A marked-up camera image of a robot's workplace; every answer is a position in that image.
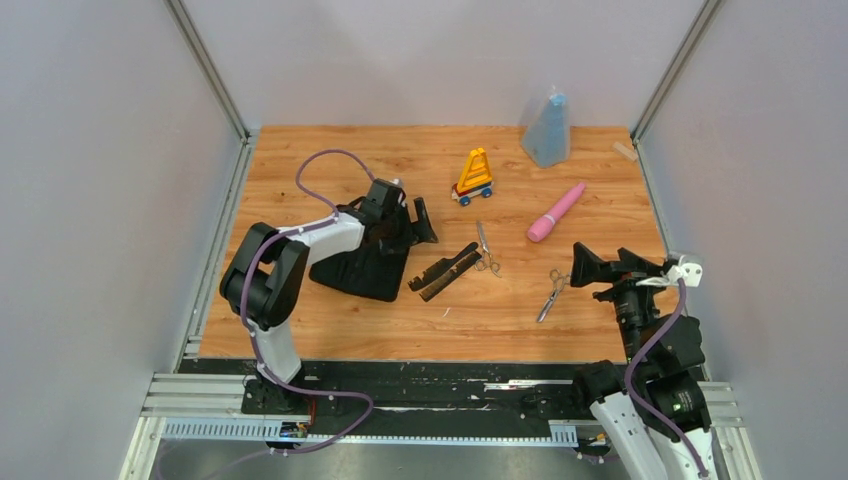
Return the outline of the silver hair scissors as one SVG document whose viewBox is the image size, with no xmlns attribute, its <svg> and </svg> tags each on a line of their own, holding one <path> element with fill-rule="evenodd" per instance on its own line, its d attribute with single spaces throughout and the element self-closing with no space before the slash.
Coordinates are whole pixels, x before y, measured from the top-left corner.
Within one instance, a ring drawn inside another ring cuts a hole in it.
<svg viewBox="0 0 848 480">
<path fill-rule="evenodd" d="M 501 265 L 495 260 L 493 257 L 488 242 L 486 238 L 486 234 L 484 231 L 483 223 L 480 220 L 476 221 L 476 229 L 479 237 L 480 247 L 482 248 L 481 258 L 476 261 L 475 269 L 477 271 L 490 271 L 497 278 L 501 278 L 502 275 L 500 273 Z"/>
</svg>

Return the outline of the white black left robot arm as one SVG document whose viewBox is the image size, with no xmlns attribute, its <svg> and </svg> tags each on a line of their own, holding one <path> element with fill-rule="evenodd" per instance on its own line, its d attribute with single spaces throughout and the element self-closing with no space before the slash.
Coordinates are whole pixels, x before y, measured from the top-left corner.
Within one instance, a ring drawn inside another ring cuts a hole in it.
<svg viewBox="0 0 848 480">
<path fill-rule="evenodd" d="M 382 179 L 366 195 L 336 205 L 329 218 L 296 227 L 252 225 L 227 267 L 220 295 L 247 328 L 268 400 L 298 411 L 306 386 L 290 317 L 306 279 L 370 300 L 397 299 L 413 246 L 437 243 L 426 203 Z"/>
</svg>

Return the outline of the black straight comb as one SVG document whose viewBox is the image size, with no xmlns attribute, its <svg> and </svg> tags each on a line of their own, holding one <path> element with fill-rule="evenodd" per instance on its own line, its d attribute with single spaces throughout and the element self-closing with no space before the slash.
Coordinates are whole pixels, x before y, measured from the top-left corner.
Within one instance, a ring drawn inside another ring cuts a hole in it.
<svg viewBox="0 0 848 480">
<path fill-rule="evenodd" d="M 419 294 L 420 298 L 425 302 L 429 302 L 447 288 L 453 281 L 458 279 L 463 273 L 472 268 L 481 258 L 482 255 L 478 251 L 473 251 L 466 255 L 451 266 L 445 273 L 441 274 L 430 285 L 426 286 Z"/>
</svg>

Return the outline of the black zippered tool case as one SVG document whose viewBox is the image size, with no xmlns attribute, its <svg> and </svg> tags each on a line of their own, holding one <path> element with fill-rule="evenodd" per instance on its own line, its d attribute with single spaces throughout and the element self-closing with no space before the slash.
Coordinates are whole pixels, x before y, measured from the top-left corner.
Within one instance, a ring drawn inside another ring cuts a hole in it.
<svg viewBox="0 0 848 480">
<path fill-rule="evenodd" d="M 316 237 L 310 245 L 309 278 L 344 294 L 394 302 L 412 246 L 383 240 L 354 246 L 353 241 L 350 236 Z"/>
</svg>

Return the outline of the black handled comb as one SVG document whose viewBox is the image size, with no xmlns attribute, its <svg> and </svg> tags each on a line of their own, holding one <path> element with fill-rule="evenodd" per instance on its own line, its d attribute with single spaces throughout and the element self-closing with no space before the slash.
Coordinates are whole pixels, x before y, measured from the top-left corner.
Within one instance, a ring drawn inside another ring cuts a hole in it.
<svg viewBox="0 0 848 480">
<path fill-rule="evenodd" d="M 408 282 L 410 290 L 413 292 L 417 292 L 431 285 L 443 274 L 448 272 L 460 260 L 464 259 L 472 252 L 474 252 L 478 248 L 478 246 L 479 244 L 477 242 L 470 242 L 455 256 L 451 258 L 441 258 L 437 260 L 433 265 L 425 269 L 421 275 L 414 277 Z"/>
</svg>

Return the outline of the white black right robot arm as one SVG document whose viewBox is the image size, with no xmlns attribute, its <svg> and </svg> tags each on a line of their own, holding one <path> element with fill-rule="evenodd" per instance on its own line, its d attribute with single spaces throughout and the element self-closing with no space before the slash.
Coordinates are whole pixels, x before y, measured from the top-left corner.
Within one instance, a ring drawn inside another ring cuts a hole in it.
<svg viewBox="0 0 848 480">
<path fill-rule="evenodd" d="M 604 285 L 592 296 L 613 305 L 627 361 L 582 366 L 571 403 L 600 423 L 633 479 L 715 474 L 712 420 L 694 373 L 705 362 L 700 321 L 683 312 L 703 275 L 693 255 L 655 263 L 621 248 L 604 260 L 581 242 L 573 246 L 570 285 Z"/>
</svg>

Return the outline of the silver thinning scissors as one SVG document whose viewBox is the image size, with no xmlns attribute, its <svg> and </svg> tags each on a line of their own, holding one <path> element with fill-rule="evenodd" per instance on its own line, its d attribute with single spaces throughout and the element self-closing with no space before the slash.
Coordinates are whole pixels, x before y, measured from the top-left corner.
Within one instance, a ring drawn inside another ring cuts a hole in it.
<svg viewBox="0 0 848 480">
<path fill-rule="evenodd" d="M 537 318 L 536 318 L 537 323 L 542 323 L 547 318 L 548 314 L 550 313 L 553 306 L 555 305 L 558 297 L 564 291 L 564 289 L 569 285 L 569 275 L 564 274 L 562 271 L 560 271 L 557 268 L 554 268 L 549 272 L 549 278 L 552 282 L 552 288 L 551 288 L 551 291 L 550 291 L 543 307 L 541 308 L 539 314 L 537 315 Z"/>
</svg>

